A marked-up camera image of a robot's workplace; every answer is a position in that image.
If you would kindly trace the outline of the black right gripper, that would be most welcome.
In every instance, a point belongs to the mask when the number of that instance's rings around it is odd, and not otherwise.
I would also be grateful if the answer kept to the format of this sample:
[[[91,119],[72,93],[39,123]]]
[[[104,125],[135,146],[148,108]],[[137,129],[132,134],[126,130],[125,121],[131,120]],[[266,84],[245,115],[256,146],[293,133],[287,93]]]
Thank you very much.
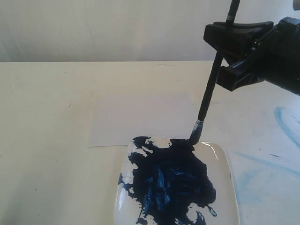
[[[221,66],[217,84],[228,91],[260,83],[270,82],[282,89],[300,94],[300,20],[285,17],[274,24],[214,22],[205,27],[203,39],[230,66]],[[243,61],[255,44],[262,50],[253,71],[242,68]]]

